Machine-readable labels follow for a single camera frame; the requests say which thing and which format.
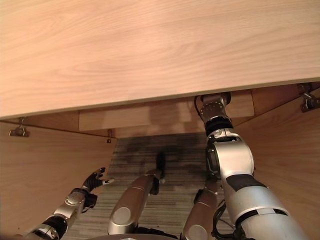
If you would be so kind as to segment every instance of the silver metal cylinder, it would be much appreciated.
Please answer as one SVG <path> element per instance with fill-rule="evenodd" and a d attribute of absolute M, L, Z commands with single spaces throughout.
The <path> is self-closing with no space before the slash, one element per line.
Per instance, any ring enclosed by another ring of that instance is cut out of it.
<path fill-rule="evenodd" d="M 276 213 L 259 214 L 241 223 L 247 238 L 257 240 L 307 240 L 297 222 L 290 216 Z"/>
<path fill-rule="evenodd" d="M 111 213 L 109 235 L 129 234 L 135 231 L 153 186 L 154 177 L 141 176 L 125 190 Z"/>
<path fill-rule="evenodd" d="M 247 144 L 242 141 L 215 142 L 221 179 L 236 174 L 250 174 L 254 172 L 254 158 Z"/>
<path fill-rule="evenodd" d="M 252 210 L 278 209 L 289 214 L 271 190 L 263 186 L 248 186 L 235 191 L 225 198 L 225 203 L 234 224 L 239 217 Z"/>
<path fill-rule="evenodd" d="M 182 240 L 208 240 L 211 238 L 212 219 L 217 209 L 217 182 L 206 181 L 203 192 L 194 204 L 181 234 Z"/>

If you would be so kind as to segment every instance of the light wood grain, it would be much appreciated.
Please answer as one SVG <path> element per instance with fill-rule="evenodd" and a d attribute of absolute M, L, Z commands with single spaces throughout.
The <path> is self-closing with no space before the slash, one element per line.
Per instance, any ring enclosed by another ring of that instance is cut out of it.
<path fill-rule="evenodd" d="M 318 0 L 3 0 L 0 118 L 301 82 Z"/>
<path fill-rule="evenodd" d="M 320 97 L 320 89 L 314 91 Z M 310 239 L 320 236 L 320 109 L 302 113 L 300 98 L 235 129 L 253 153 L 255 176 L 267 184 Z"/>
<path fill-rule="evenodd" d="M 238 117 L 232 119 L 233 126 L 237 126 L 251 117 Z M 174 124 L 163 125 L 146 125 L 146 126 L 129 126 L 113 129 L 114 136 L 118 139 L 132 138 L 142 136 L 171 135 L 171 134 L 190 134 L 203 133 L 206 135 L 204 122 L 195 120 L 192 122 L 179 122 Z"/>
<path fill-rule="evenodd" d="M 226 107 L 230 118 L 255 115 L 250 90 L 232 92 Z M 198 120 L 194 97 L 136 103 L 132 105 L 82 110 L 79 130 L 112 129 L 145 125 L 169 125 Z"/>
<path fill-rule="evenodd" d="M 28 127 L 30 137 L 8 136 L 0 123 L 0 231 L 22 234 L 42 223 L 89 174 L 109 167 L 116 140 Z"/>

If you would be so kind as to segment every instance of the black cable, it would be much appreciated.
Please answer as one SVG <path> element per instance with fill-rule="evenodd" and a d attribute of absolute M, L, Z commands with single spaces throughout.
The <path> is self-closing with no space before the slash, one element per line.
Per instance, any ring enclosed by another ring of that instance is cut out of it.
<path fill-rule="evenodd" d="M 197 105 L 197 98 L 199 96 L 195 96 L 194 99 L 193 99 L 193 104 L 194 104 L 194 108 L 196 110 L 196 113 L 198 114 L 198 116 L 201 118 L 201 114 L 200 114 L 200 111 L 199 111 L 199 108 L 198 108 L 198 105 Z"/>
<path fill-rule="evenodd" d="M 221 234 L 217 229 L 217 223 L 220 220 L 220 217 L 222 216 L 222 214 L 225 212 L 226 207 L 227 207 L 226 202 L 224 202 L 223 205 L 216 210 L 213 216 L 213 221 L 212 221 L 213 229 L 212 229 L 211 235 L 217 240 L 232 240 L 234 237 L 233 233 Z"/>

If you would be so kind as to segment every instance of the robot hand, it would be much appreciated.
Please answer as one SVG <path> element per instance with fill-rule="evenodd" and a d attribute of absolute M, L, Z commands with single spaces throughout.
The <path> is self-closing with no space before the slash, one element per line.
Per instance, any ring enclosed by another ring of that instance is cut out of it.
<path fill-rule="evenodd" d="M 111 184 L 115 181 L 114 178 L 110 179 L 100 179 L 103 176 L 106 168 L 101 167 L 98 170 L 94 171 L 83 183 L 82 189 L 87 190 L 89 193 L 102 185 Z"/>
<path fill-rule="evenodd" d="M 80 214 L 85 213 L 96 205 L 98 196 L 92 194 L 91 191 L 115 181 L 113 178 L 100 179 L 105 170 L 105 167 L 99 168 L 84 181 L 81 188 L 74 188 L 65 198 L 63 204 L 42 224 L 28 233 L 26 238 L 60 240 Z"/>

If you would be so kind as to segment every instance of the cable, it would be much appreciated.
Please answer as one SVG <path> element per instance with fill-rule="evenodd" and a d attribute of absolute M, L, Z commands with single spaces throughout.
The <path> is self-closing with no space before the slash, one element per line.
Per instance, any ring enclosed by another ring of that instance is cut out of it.
<path fill-rule="evenodd" d="M 200 111 L 199 111 L 199 108 L 198 108 L 198 106 L 197 106 L 197 98 L 198 98 L 199 96 L 195 96 L 194 97 L 194 99 L 193 99 L 193 104 L 194 104 L 194 108 L 195 108 L 195 110 L 196 110 L 196 113 L 198 114 L 198 116 L 201 118 L 201 114 L 200 114 Z"/>
<path fill-rule="evenodd" d="M 232 230 L 235 230 L 234 226 L 232 226 L 230 223 L 228 223 L 227 221 L 223 220 L 223 219 L 219 219 L 219 221 L 227 224 L 230 228 L 232 228 Z"/>
<path fill-rule="evenodd" d="M 222 214 L 225 212 L 226 207 L 227 207 L 226 202 L 224 202 L 223 205 L 216 210 L 216 212 L 213 216 L 213 220 L 212 220 L 213 229 L 212 229 L 211 235 L 212 235 L 212 237 L 216 238 L 217 240 L 232 240 L 234 237 L 233 233 L 221 234 L 217 229 L 217 223 L 220 220 L 220 217 L 222 216 Z"/>

